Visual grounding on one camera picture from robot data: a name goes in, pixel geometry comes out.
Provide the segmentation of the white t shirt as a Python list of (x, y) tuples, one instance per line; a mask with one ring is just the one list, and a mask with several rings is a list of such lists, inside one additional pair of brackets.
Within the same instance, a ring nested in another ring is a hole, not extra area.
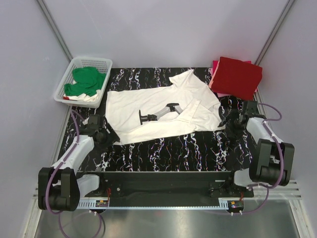
[(223, 129), (220, 101), (192, 69), (169, 80), (167, 87), (108, 92), (106, 119), (119, 145)]

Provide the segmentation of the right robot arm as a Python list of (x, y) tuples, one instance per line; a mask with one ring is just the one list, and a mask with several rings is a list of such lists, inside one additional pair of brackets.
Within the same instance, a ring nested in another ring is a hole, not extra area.
[[(258, 106), (274, 109), (279, 118), (268, 119), (258, 111)], [(280, 121), (281, 112), (268, 104), (244, 101), (241, 110), (232, 110), (218, 125), (224, 127), (230, 142), (236, 142), (248, 132), (256, 143), (256, 151), (247, 169), (234, 171), (225, 184), (229, 196), (237, 196), (243, 188), (262, 186), (274, 189), (288, 185), (291, 177), (295, 147), (280, 139), (269, 126), (270, 121)]]

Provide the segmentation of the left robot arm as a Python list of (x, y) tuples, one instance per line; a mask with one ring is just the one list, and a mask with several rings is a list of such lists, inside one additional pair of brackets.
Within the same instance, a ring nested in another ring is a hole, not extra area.
[(120, 138), (105, 117), (91, 115), (87, 124), (75, 122), (76, 136), (64, 155), (51, 167), (38, 173), (38, 207), (54, 214), (75, 211), (80, 199), (92, 192), (95, 196), (106, 193), (107, 184), (98, 175), (76, 174), (87, 155), (96, 147), (107, 149)]

